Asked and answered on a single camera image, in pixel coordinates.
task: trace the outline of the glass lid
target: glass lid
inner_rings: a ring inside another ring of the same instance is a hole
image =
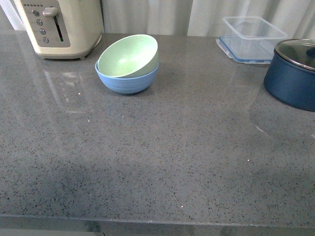
[[[275,50],[288,62],[315,71],[315,40],[289,39],[278,43]]]

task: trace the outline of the blue bowl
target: blue bowl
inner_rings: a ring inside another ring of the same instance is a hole
[[[97,62],[95,63],[95,70],[106,87],[115,92],[130,94],[145,90],[152,84],[158,73],[158,64],[150,73],[133,78],[115,78],[103,75],[98,70]]]

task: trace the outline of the plastic food container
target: plastic food container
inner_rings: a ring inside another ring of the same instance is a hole
[[[223,21],[228,30],[217,43],[237,62],[270,63],[276,44],[287,38],[285,32],[258,16],[229,16]]]

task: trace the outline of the quartz countertop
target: quartz countertop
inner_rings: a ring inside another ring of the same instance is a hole
[[[121,95],[94,64],[125,36],[52,60],[0,33],[0,227],[315,228],[315,113],[269,95],[268,65],[234,62],[214,38],[153,35],[156,80]]]

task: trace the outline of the bowl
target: bowl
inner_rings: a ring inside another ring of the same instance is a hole
[[[158,65],[158,43],[152,36],[136,34],[118,40],[99,57],[97,66],[106,76],[132,78],[152,72]]]
[[[133,78],[114,78],[106,76],[98,70],[97,62],[95,63],[95,70],[106,87],[115,92],[129,94],[145,90],[152,84],[158,73],[158,64],[150,73]]]

